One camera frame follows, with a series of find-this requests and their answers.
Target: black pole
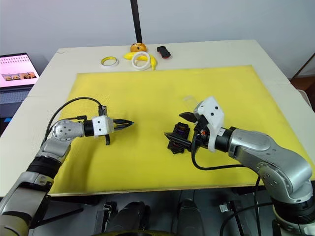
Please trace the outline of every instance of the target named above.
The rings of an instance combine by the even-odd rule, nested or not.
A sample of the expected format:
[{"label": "black pole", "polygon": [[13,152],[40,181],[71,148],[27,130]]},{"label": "black pole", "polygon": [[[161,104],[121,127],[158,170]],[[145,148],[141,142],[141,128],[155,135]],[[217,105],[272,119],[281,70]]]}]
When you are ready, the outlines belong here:
[{"label": "black pole", "polygon": [[137,0],[130,0],[133,16],[134,31],[136,32],[137,43],[142,43],[139,9]]}]

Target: yellow foam mat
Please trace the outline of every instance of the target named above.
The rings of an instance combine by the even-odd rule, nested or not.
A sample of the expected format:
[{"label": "yellow foam mat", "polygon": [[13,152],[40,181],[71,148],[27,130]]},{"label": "yellow foam mat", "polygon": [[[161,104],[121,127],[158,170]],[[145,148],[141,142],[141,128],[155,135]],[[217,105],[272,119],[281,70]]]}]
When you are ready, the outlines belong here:
[{"label": "yellow foam mat", "polygon": [[[78,74],[69,99],[89,96],[108,107],[112,118],[134,125],[105,138],[76,138],[60,168],[51,193],[162,190],[254,185],[257,175],[246,168],[201,171],[190,153],[173,155],[164,132],[172,132],[178,116],[188,111],[183,99],[214,96],[225,113],[224,126],[264,132],[312,165],[288,122],[251,66],[166,71]],[[62,118],[97,116],[97,105],[76,101]],[[193,133],[190,123],[189,139]],[[237,164],[227,153],[200,148],[201,166]]]}]

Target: laptop screen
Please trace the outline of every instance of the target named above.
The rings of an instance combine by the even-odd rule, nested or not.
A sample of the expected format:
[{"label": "laptop screen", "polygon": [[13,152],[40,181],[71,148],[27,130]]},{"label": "laptop screen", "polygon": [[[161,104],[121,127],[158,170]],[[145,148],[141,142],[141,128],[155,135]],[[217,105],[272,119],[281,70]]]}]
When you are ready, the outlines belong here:
[{"label": "laptop screen", "polygon": [[33,85],[38,78],[26,53],[0,56],[0,88]]}]

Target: white tape roll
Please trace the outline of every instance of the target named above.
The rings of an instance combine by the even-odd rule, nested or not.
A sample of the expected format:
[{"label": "white tape roll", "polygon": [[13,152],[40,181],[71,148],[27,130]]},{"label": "white tape roll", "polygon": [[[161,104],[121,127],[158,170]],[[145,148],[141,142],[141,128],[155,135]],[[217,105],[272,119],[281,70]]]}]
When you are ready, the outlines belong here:
[{"label": "white tape roll", "polygon": [[[105,62],[108,61],[108,60],[113,60],[114,62],[112,64],[110,64],[110,65],[105,65]],[[116,57],[105,57],[105,58],[103,58],[100,61],[100,64],[102,66],[104,66],[105,68],[112,68],[112,67],[118,65],[118,63],[119,63],[119,61],[118,61],[118,59]]]},{"label": "white tape roll", "polygon": [[[147,63],[145,63],[145,65],[143,66],[136,66],[135,61],[137,60],[137,58],[139,56],[145,56],[147,57]],[[131,59],[131,64],[134,68],[136,68],[137,70],[145,70],[150,66],[150,55],[146,52],[137,52],[135,55],[133,55],[132,59]]]}]

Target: white wall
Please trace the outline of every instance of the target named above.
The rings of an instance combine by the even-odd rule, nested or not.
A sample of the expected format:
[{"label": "white wall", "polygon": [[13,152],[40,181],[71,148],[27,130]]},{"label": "white wall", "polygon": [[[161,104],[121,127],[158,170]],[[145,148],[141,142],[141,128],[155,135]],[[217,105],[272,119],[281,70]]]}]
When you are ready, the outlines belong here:
[{"label": "white wall", "polygon": [[[287,77],[315,51],[314,0],[138,0],[138,5],[148,44],[256,39]],[[0,20],[0,53],[28,52],[39,71],[61,47],[135,41],[129,0],[1,0]],[[306,73],[315,74],[315,65]]]}]

